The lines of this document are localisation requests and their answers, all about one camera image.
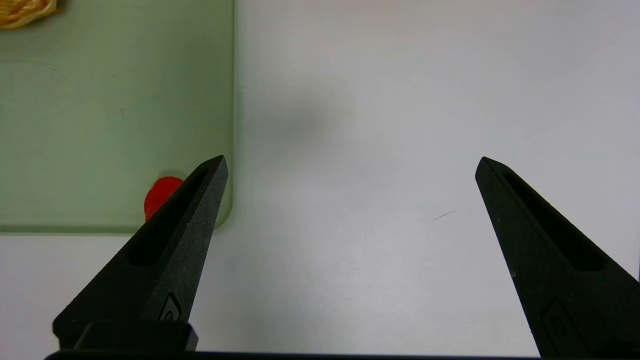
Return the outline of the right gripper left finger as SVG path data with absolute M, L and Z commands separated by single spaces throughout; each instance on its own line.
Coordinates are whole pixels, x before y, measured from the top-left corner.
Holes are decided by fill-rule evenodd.
M 95 321 L 188 321 L 228 178 L 223 155 L 190 173 L 55 317 L 61 349 Z

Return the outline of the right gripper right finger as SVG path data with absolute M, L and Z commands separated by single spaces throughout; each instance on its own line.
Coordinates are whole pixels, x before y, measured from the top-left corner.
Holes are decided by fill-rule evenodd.
M 502 162 L 475 180 L 542 358 L 638 358 L 639 281 Z

